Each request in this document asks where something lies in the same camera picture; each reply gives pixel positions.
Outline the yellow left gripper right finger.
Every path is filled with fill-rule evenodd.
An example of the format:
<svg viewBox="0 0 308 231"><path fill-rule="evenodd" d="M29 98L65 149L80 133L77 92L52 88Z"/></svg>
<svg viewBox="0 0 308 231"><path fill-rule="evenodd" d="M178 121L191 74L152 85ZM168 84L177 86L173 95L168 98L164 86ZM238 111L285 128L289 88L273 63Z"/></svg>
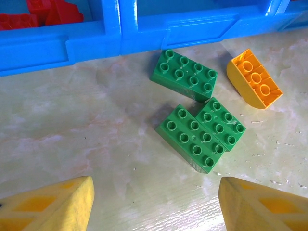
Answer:
<svg viewBox="0 0 308 231"><path fill-rule="evenodd" d="M306 231L305 197L235 177L222 177L218 198L229 231Z"/></svg>

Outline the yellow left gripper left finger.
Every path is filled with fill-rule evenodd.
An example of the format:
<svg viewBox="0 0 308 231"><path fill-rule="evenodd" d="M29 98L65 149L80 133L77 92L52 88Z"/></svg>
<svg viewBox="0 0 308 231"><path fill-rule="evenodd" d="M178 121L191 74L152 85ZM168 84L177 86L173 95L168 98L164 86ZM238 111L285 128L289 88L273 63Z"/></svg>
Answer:
<svg viewBox="0 0 308 231"><path fill-rule="evenodd" d="M47 185L0 200L2 231L85 231L94 201L91 176Z"/></svg>

